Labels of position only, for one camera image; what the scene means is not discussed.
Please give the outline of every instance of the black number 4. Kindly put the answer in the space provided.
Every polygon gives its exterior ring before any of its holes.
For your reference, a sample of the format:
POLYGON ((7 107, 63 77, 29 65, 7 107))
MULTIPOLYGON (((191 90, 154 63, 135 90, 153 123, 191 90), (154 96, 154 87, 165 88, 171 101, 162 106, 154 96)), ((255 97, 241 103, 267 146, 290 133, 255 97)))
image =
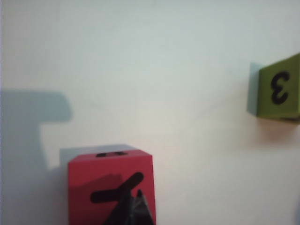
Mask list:
POLYGON ((288 72, 280 72, 276 74, 271 81, 271 88, 274 90, 272 94, 272 102, 277 105, 284 103, 288 97, 287 92, 283 93, 281 97, 278 96, 279 92, 281 92, 283 89, 281 85, 277 84, 277 81, 280 78, 284 79, 285 81, 288 81, 290 79, 290 75, 288 72))

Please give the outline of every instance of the cube face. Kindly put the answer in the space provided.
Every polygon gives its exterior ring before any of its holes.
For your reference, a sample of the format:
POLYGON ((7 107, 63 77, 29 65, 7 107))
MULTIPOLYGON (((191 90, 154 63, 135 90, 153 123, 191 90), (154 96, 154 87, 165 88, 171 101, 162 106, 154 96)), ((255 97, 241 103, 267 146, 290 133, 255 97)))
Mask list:
POLYGON ((300 54, 259 73, 257 116, 298 121, 300 116, 300 54))
POLYGON ((80 155, 68 163, 69 225, 101 225, 108 218, 117 201, 93 203, 91 194, 117 189, 134 174, 143 179, 132 189, 135 196, 141 189, 147 199, 155 223, 155 193, 152 156, 141 150, 80 155))

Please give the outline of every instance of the number 3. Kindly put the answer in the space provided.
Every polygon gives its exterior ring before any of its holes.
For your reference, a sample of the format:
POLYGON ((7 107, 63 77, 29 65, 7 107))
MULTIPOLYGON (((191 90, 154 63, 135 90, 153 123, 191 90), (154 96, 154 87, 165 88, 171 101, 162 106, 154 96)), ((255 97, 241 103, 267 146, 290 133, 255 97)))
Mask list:
POLYGON ((282 91, 282 86, 277 84, 277 81, 282 78, 285 81, 290 79, 290 75, 288 72, 280 72, 276 74, 271 81, 271 88, 274 90, 272 94, 272 102, 274 104, 280 105, 284 103, 288 97, 288 93, 285 92, 281 97, 278 96, 278 93, 282 91))

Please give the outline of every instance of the green cube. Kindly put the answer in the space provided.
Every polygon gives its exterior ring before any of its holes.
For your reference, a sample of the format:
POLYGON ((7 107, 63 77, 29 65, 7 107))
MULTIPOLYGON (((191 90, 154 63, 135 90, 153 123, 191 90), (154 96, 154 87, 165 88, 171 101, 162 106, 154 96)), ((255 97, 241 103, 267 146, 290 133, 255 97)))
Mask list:
POLYGON ((300 122, 300 53, 259 71, 257 116, 300 122))

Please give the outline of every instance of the red cube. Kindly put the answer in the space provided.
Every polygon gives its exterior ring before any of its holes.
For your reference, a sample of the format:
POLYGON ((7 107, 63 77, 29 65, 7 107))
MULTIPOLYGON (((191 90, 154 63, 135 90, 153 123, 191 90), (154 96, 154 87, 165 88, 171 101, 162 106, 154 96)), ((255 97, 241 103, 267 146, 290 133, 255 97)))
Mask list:
POLYGON ((132 195, 142 190, 156 224, 152 155, 129 150, 75 157, 68 163, 69 225, 102 225, 117 205, 118 197, 104 197, 101 203, 94 203, 92 194, 109 194, 139 174, 142 180, 132 189, 132 195))

